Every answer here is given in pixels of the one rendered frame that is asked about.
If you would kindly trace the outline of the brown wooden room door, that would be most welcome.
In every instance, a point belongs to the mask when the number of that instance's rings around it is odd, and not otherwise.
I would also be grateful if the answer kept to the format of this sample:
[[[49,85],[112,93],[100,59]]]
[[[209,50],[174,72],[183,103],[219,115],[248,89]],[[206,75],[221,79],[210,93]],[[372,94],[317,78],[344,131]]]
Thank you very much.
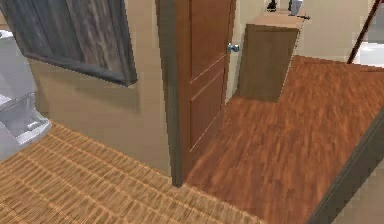
[[[176,0],[182,177],[222,125],[237,0]]]

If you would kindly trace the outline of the brown wooden cabinet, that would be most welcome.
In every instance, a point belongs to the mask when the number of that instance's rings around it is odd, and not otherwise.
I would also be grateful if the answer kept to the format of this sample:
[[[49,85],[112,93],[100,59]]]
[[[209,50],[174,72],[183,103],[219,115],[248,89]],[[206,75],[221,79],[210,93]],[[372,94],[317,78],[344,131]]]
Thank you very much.
[[[277,10],[264,12],[246,24],[238,78],[241,97],[279,100],[305,21]]]

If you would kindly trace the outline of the grey framed wall picture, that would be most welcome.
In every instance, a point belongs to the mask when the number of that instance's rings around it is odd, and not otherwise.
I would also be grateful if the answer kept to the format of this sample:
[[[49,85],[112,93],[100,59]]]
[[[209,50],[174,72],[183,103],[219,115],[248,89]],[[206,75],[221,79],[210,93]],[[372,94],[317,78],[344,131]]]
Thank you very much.
[[[138,81],[124,0],[0,0],[23,56],[131,86]]]

